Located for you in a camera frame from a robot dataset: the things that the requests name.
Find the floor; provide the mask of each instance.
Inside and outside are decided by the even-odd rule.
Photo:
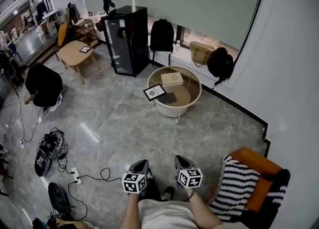
[[[82,70],[84,85],[76,72],[71,68],[65,70],[55,56],[45,63],[60,73],[66,91],[54,113],[40,113],[33,139],[23,149],[19,143],[23,135],[20,106],[14,92],[0,110],[0,138],[5,133],[8,171],[14,176],[14,180],[3,181],[9,198],[0,196],[0,219],[9,228],[29,228],[26,214],[31,220],[40,218],[46,222],[52,206],[45,183],[57,182],[67,189],[73,181],[72,175],[58,172],[56,161],[44,179],[35,174],[38,143],[53,127],[65,133],[67,158],[80,175],[99,177],[100,170],[108,167],[111,178],[122,177],[131,164],[148,159],[163,191],[169,185],[176,188],[174,156],[180,154],[202,169],[204,179],[198,191],[203,198],[218,181],[223,156],[244,146],[264,154],[262,125],[223,100],[203,91],[198,102],[176,124],[174,118],[161,115],[143,93],[148,77],[157,69],[155,66],[149,65],[137,78],[117,75],[110,65],[106,45],[97,46],[94,53],[102,69],[89,61]],[[25,87],[18,93],[25,139],[29,140],[39,108],[24,105]],[[83,178],[81,185],[70,186],[70,192],[87,205],[86,221],[102,229],[119,227],[128,198],[120,181],[107,183]],[[177,192],[174,199],[184,196]],[[74,218],[84,216],[84,206],[70,197],[69,200],[76,207],[72,209]]]
[[[50,36],[48,33],[39,35],[36,28],[28,31],[16,44],[16,49],[20,54],[24,64],[34,60],[45,52],[56,41],[57,34]]]

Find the hand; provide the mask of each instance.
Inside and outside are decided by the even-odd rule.
[[[66,221],[62,219],[56,219],[56,224],[57,224],[57,227],[60,228],[61,226],[66,225]]]

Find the water bottle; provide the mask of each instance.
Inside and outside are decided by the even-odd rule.
[[[180,48],[180,41],[177,40],[176,46],[175,46],[175,51],[178,52],[178,51],[179,51],[179,48]]]

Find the brown bag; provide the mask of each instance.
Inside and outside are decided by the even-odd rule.
[[[208,59],[211,57],[215,48],[211,45],[192,41],[189,43],[191,60],[194,61],[196,67],[207,65]]]

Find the mini fridge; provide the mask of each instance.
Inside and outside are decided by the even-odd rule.
[[[150,62],[147,8],[126,5],[101,22],[115,73],[136,77]]]

